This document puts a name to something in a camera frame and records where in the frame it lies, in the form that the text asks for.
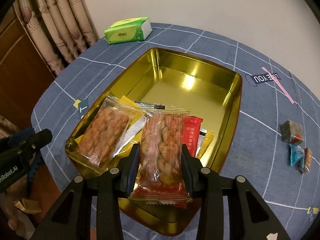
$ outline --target table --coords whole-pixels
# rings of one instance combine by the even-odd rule
[[[320,101],[293,74],[269,57],[227,37],[189,27],[152,23],[146,41],[108,45],[99,40],[82,53],[51,84],[36,104],[31,116],[35,131],[48,128],[53,140],[41,150],[43,159],[62,191],[78,175],[64,152],[65,142],[80,120],[74,102],[88,99],[92,105],[105,88],[140,55],[152,47],[186,52],[237,71],[243,77],[243,95],[238,126],[221,175],[245,176],[271,207],[292,240],[300,239],[315,215],[310,207],[320,207]],[[255,85],[249,75],[278,73],[290,94],[288,100],[273,82]],[[287,119],[303,126],[305,143],[313,153],[311,170],[302,175],[289,163],[288,144],[281,141],[280,124]],[[95,227],[96,199],[92,205]],[[228,208],[225,206],[225,239]],[[173,239],[196,239],[199,214],[186,230]],[[169,239],[121,213],[124,239]]]

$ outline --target gold metal tray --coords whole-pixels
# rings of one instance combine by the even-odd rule
[[[147,103],[174,105],[190,110],[190,115],[204,119],[201,127],[215,133],[214,140],[200,158],[203,166],[220,172],[227,158],[240,109],[242,78],[236,72],[211,61],[161,48],[145,52],[118,76],[96,100],[66,142],[65,151],[85,177],[95,172],[75,162],[74,141],[84,133],[108,93]],[[124,155],[117,155],[114,167]],[[166,235],[180,234],[199,210],[195,199],[187,209],[171,205],[132,203],[119,198],[120,209],[152,230]]]

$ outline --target green tissue pack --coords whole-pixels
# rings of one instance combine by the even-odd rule
[[[104,31],[109,44],[144,41],[152,32],[149,17],[131,18],[113,23]]]

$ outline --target curtain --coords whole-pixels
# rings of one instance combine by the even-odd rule
[[[81,0],[17,0],[14,8],[55,76],[96,42]]]

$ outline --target red candy wrapper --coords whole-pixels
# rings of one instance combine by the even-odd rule
[[[196,157],[200,125],[202,121],[202,118],[188,116],[184,122],[182,143],[187,146],[191,157]]]

